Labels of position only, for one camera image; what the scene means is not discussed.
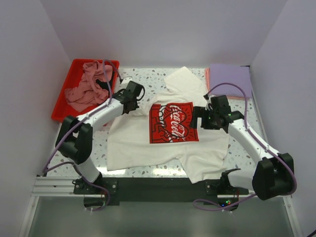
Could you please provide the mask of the white t-shirt red print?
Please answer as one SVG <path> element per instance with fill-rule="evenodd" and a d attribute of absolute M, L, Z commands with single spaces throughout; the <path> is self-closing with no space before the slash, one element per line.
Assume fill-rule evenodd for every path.
<path fill-rule="evenodd" d="M 164 83 L 165 91 L 113 121 L 107 169 L 160 165 L 176 159 L 192 183 L 219 179 L 225 170 L 229 135 L 221 129 L 190 127 L 194 107 L 206 105 L 205 82 L 182 67 Z"/>

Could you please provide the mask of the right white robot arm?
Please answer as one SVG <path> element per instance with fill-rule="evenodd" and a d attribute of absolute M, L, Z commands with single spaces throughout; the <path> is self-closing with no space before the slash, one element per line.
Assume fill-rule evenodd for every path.
<path fill-rule="evenodd" d="M 225 95 L 208 98 L 204 107 L 193 108 L 190 126 L 207 130 L 223 129 L 238 141 L 250 155 L 256 168 L 253 171 L 234 168 L 222 172 L 216 191 L 231 194 L 237 188 L 252 190 L 261 200 L 294 193 L 297 183 L 294 160 L 288 153 L 271 147 L 251 128 L 246 115 L 232 111 Z"/>

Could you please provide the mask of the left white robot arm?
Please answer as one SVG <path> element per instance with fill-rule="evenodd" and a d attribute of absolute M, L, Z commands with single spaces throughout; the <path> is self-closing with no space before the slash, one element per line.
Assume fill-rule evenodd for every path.
<path fill-rule="evenodd" d="M 104 188 L 102 174 L 91 159 L 93 134 L 115 118 L 139 108 L 138 102 L 144 95 L 144 86 L 129 81 L 125 88 L 92 111 L 78 117 L 64 118 L 54 151 L 59 151 L 74 164 L 75 171 L 90 193 L 96 194 Z"/>

